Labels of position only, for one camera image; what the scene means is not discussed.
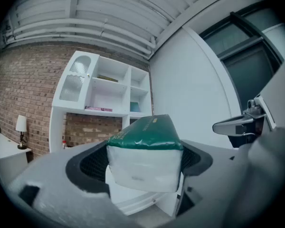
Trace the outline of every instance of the small bottle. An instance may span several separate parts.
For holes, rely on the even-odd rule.
[[[62,141],[62,148],[63,149],[68,149],[68,146],[66,144],[67,142],[65,140]]]

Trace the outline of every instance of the white shelving unit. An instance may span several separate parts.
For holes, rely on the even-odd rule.
[[[98,78],[99,75],[118,82]],[[130,102],[137,102],[140,112],[130,112]],[[86,109],[110,108],[112,112]],[[152,115],[149,73],[97,54],[76,51],[67,64],[52,103],[49,149],[62,148],[62,122],[66,112],[123,118],[123,128],[130,119]]]

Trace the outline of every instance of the white ceiling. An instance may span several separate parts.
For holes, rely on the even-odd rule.
[[[216,1],[17,0],[7,16],[2,35],[8,43],[32,39],[82,40],[149,59],[176,30]],[[12,33],[36,22],[68,18],[83,20],[73,20],[75,24],[66,20],[57,21],[60,24],[36,24]],[[94,26],[85,21],[96,21],[101,25]],[[104,24],[112,25],[114,29],[108,29]]]

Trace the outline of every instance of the book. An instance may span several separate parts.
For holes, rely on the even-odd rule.
[[[130,102],[130,112],[141,112],[138,102]]]
[[[107,76],[103,76],[103,75],[101,75],[101,74],[99,74],[99,75],[97,76],[97,78],[105,79],[105,80],[110,80],[110,81],[113,81],[113,82],[117,82],[117,83],[118,83],[118,80],[117,80],[117,79],[110,78],[110,77],[107,77]]]
[[[104,111],[104,112],[112,112],[113,109],[110,108],[101,108],[101,107],[90,107],[90,106],[86,106],[85,107],[87,110],[97,110],[97,111]]]

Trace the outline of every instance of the pink book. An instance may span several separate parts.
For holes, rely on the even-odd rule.
[[[90,106],[87,106],[86,109],[104,111],[104,112],[112,112],[113,111],[113,109],[110,109],[110,108],[100,108],[100,107],[90,107]]]

